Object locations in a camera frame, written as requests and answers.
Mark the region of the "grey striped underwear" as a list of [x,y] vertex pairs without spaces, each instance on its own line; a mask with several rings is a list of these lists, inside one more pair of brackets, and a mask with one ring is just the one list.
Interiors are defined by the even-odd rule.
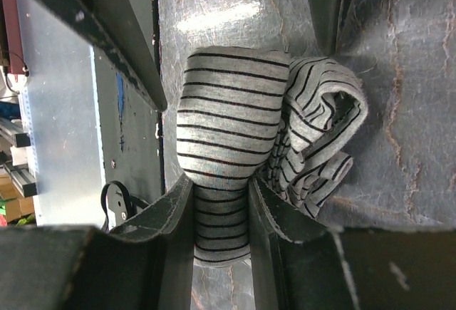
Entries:
[[186,62],[177,159],[194,185],[195,262],[248,259],[248,184],[310,218],[353,165],[343,147],[368,115],[362,81],[329,57],[209,46]]

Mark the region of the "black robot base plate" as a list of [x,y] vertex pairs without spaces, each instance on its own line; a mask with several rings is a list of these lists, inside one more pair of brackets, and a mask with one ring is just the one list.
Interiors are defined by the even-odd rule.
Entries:
[[[130,0],[142,35],[160,65],[158,0]],[[128,85],[98,49],[93,62],[103,152],[103,182],[117,180],[150,204],[165,189],[162,114]]]

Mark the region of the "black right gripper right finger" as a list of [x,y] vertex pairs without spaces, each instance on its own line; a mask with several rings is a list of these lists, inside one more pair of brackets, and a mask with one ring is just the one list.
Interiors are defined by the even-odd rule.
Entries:
[[455,231],[327,227],[249,181],[258,309],[453,309]]

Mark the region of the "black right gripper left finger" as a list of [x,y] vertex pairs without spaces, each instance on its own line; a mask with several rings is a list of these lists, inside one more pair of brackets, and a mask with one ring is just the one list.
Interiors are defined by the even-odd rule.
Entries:
[[188,309],[193,184],[172,189],[111,232],[1,229],[3,309]]

